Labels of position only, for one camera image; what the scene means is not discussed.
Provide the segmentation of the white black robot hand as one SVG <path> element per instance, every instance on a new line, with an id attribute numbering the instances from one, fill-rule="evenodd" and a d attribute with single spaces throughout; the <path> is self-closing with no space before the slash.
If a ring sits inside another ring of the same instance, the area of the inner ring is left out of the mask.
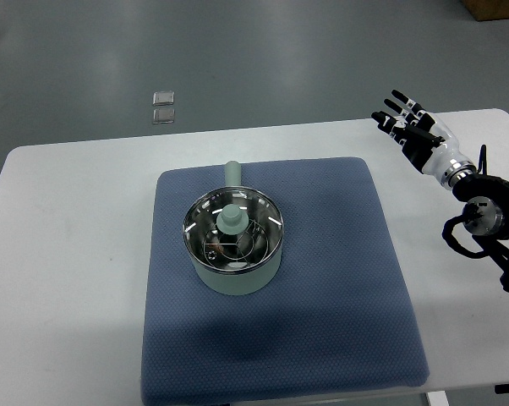
<path id="1" fill-rule="evenodd" d="M 402 154 L 420 173 L 430 175 L 446 189 L 477 172 L 473 162 L 463 155 L 452 131 L 432 112 L 398 90 L 385 99 L 390 112 L 371 113 L 377 128 L 388 134 Z"/>

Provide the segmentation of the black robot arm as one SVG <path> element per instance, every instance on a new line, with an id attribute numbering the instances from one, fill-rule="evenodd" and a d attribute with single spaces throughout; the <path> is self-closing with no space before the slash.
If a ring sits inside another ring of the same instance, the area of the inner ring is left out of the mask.
<path id="1" fill-rule="evenodd" d="M 487 147 L 482 145 L 479 165 L 464 168 L 450 178 L 452 194 L 465 204 L 462 213 L 446 221 L 442 238 L 460 255 L 470 259 L 486 257 L 500 267 L 500 283 L 509 293 L 509 181 L 488 174 Z M 462 224 L 481 248 L 473 252 L 453 236 L 456 225 Z"/>

